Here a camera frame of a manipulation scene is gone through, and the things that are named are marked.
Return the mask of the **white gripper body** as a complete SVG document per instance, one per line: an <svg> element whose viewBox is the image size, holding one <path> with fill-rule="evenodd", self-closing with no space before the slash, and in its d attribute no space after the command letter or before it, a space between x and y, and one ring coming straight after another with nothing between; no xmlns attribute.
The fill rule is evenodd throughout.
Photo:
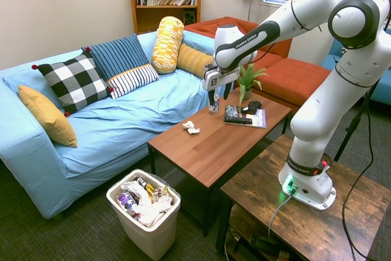
<svg viewBox="0 0 391 261"><path fill-rule="evenodd" d="M203 77L203 88L207 91L211 91L220 86L226 86L238 79L239 67L230 72L223 72L223 70L223 68L218 66L209 68Z"/></svg>

